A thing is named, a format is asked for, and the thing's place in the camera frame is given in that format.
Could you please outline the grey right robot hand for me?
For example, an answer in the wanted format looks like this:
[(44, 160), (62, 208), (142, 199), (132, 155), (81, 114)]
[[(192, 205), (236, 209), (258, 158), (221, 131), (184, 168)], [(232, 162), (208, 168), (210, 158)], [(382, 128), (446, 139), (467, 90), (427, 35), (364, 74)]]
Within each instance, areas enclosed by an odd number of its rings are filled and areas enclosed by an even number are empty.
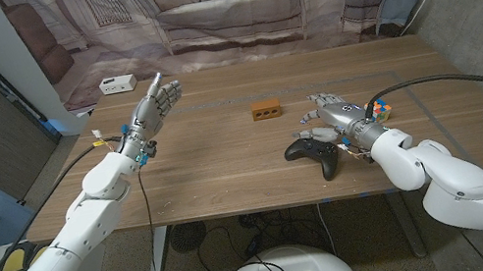
[(294, 132), (297, 139), (315, 139), (325, 142), (336, 141), (347, 136), (357, 141), (361, 148), (370, 150), (375, 140), (388, 128), (365, 118), (362, 108), (344, 101), (340, 96), (329, 93), (308, 94), (308, 100), (315, 102), (317, 109), (306, 113), (300, 120), (303, 124), (318, 118), (328, 128), (311, 128), (311, 130)]

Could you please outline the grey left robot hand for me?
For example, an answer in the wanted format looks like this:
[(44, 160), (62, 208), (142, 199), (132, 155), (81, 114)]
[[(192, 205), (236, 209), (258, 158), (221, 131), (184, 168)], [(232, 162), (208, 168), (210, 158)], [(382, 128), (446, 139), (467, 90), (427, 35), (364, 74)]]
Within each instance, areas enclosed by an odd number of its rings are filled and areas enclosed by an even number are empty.
[(118, 148), (119, 153), (142, 165), (148, 158), (155, 156), (157, 141), (154, 137), (161, 130), (170, 109), (183, 94), (178, 80), (164, 85), (161, 80), (161, 74), (157, 73), (147, 92), (135, 106)]

